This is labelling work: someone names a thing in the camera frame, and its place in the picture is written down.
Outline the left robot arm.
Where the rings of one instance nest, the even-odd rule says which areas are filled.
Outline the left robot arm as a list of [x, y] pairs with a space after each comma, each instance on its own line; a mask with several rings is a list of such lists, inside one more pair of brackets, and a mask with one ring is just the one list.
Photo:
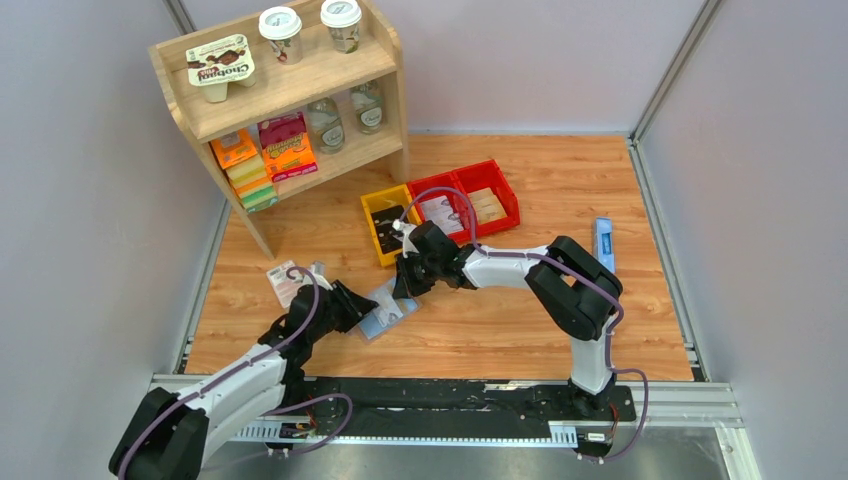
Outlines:
[[341, 281], [301, 286], [236, 361], [188, 387], [147, 392], [108, 462], [119, 479], [195, 479], [211, 456], [256, 418], [304, 408], [304, 364], [324, 336], [347, 333], [378, 308]]

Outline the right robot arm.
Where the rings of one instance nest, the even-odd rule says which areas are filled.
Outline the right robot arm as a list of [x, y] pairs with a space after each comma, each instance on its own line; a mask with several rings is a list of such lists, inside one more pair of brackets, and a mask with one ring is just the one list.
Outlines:
[[396, 256], [393, 297], [412, 299], [438, 282], [454, 289], [508, 287], [531, 291], [554, 323], [571, 339], [570, 392], [573, 410], [592, 419], [611, 402], [614, 382], [608, 328], [620, 312], [620, 280], [567, 236], [525, 250], [469, 243], [459, 246], [435, 223], [395, 220], [402, 238]]

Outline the beige leather card holder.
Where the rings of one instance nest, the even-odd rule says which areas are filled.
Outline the beige leather card holder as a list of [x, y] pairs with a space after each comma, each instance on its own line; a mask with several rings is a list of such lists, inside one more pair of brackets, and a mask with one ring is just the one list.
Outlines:
[[354, 332], [365, 342], [372, 342], [399, 325], [406, 317], [420, 309], [416, 299], [395, 299], [392, 294], [395, 287], [392, 278], [366, 295], [378, 306], [368, 313], [354, 328]]

